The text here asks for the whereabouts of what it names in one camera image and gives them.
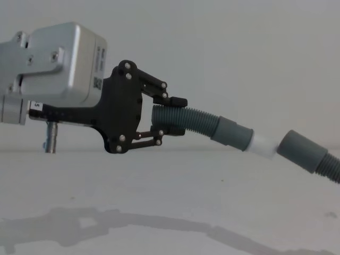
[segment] gray cylindrical sleeve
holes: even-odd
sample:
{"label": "gray cylindrical sleeve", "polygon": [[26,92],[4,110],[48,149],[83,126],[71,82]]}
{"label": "gray cylindrical sleeve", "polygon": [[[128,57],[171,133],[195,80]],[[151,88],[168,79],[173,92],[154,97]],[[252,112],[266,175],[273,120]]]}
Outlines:
{"label": "gray cylindrical sleeve", "polygon": [[245,151],[251,142],[253,133],[253,129],[238,125],[236,122],[221,116],[211,139],[223,145]]}
{"label": "gray cylindrical sleeve", "polygon": [[290,130],[280,143],[277,153],[314,173],[328,150]]}

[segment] ribbed hose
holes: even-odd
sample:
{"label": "ribbed hose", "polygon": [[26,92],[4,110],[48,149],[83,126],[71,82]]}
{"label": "ribbed hose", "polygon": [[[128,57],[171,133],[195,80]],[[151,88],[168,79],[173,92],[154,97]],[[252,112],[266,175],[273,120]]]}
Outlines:
{"label": "ribbed hose", "polygon": [[212,137],[218,125],[218,116],[191,108],[155,105],[152,109],[152,124],[175,126]]}
{"label": "ribbed hose", "polygon": [[321,176],[328,177],[336,183],[340,183],[340,160],[327,153],[315,172]]}

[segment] white wall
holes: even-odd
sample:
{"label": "white wall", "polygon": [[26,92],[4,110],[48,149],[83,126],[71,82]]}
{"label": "white wall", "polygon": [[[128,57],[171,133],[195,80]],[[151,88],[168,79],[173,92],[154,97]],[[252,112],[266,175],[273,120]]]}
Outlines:
{"label": "white wall", "polygon": [[[2,0],[0,41],[76,21],[123,59],[167,81],[191,107],[280,139],[289,129],[340,148],[340,2],[320,0]],[[149,124],[147,104],[141,127]],[[0,125],[0,149],[40,149],[45,124]],[[189,135],[164,147],[214,146]],[[61,126],[58,148],[103,148],[88,128]]]}

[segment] silver metal housing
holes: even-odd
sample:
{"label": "silver metal housing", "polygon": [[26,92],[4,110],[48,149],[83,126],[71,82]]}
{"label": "silver metal housing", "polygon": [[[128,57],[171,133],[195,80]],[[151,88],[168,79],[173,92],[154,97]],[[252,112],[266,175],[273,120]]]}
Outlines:
{"label": "silver metal housing", "polygon": [[18,32],[0,44],[0,95],[55,107],[93,107],[101,97],[107,44],[70,22]]}

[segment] label sticker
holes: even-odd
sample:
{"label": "label sticker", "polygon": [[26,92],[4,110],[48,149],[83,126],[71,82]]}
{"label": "label sticker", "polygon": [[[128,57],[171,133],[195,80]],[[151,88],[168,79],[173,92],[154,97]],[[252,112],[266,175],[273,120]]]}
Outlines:
{"label": "label sticker", "polygon": [[44,104],[42,104],[42,103],[31,101],[30,109],[42,112],[43,111],[43,105]]}

